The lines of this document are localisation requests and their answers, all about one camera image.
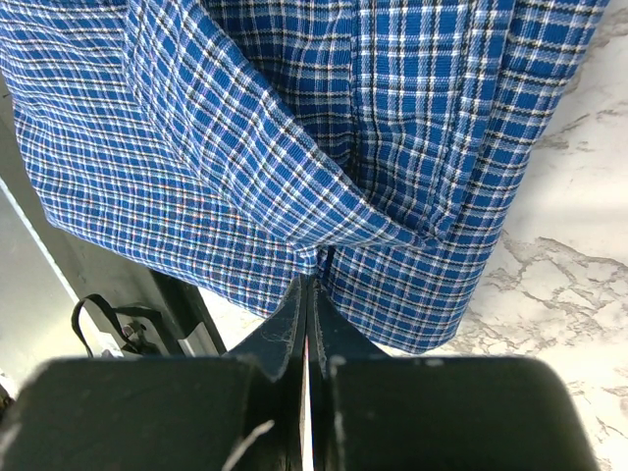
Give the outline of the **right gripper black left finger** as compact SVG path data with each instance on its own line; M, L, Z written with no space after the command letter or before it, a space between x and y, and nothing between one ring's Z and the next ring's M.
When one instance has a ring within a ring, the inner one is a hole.
M298 470L308 280L221 356L45 364L1 425L5 470Z

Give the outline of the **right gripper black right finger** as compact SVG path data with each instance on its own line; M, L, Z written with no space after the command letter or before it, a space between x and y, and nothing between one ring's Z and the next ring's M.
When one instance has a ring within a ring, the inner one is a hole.
M318 470L594 470L566 386L522 356L393 357L307 288Z

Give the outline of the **blue checkered long sleeve shirt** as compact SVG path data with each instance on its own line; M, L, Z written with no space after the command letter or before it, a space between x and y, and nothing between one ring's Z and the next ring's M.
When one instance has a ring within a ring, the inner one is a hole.
M451 340L603 1L5 1L48 222L270 315Z

